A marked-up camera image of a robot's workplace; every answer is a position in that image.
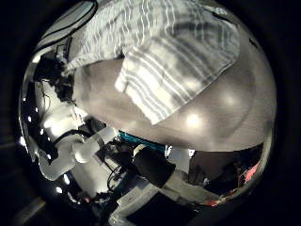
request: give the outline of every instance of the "teal object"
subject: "teal object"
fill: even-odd
[[[143,145],[147,146],[148,148],[150,148],[156,152],[159,152],[159,153],[165,153],[165,151],[166,151],[166,145],[163,145],[163,144],[158,144],[158,143],[154,143],[151,141],[147,141],[145,139],[132,136],[132,135],[124,133],[122,131],[119,131],[119,136],[121,139],[123,139],[127,142],[130,142],[133,144],[143,144]]]

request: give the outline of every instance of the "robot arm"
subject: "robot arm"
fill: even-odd
[[[219,196],[200,186],[192,186],[177,173],[175,164],[150,152],[144,145],[134,150],[134,164],[151,184],[159,187],[160,192],[172,199],[184,198],[188,202],[218,202]]]
[[[79,163],[88,162],[92,155],[98,152],[103,145],[111,141],[117,134],[118,131],[114,128],[105,127],[84,143],[79,143],[76,139],[72,143],[62,140],[57,147],[58,158],[51,164],[48,162],[45,151],[39,149],[36,144],[40,171],[46,179],[54,181],[60,175],[73,169],[76,161]]]

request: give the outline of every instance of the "red object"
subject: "red object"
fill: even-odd
[[[252,167],[252,169],[249,169],[247,172],[246,172],[246,178],[245,178],[245,181],[248,182],[249,180],[252,179],[252,176],[254,175],[254,173],[256,172],[256,169],[257,169],[257,166],[258,166],[259,163],[257,163],[254,167]]]
[[[215,205],[217,205],[216,201],[206,201],[205,204],[209,205],[209,206],[215,206]]]

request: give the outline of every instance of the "gray surface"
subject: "gray surface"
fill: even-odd
[[[255,146],[265,138],[263,126],[275,117],[275,85],[262,50],[249,42],[242,28],[239,31],[242,44],[238,61],[193,101],[155,126],[129,97],[114,88],[122,59],[77,70],[73,98],[96,119],[159,143],[209,152]],[[78,42],[71,48],[72,55]],[[191,114],[200,118],[196,128],[186,125]]]

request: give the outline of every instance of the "white towel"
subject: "white towel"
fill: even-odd
[[[124,56],[115,87],[155,124],[230,67],[239,46],[235,25],[198,1],[111,1],[87,24],[68,70]]]

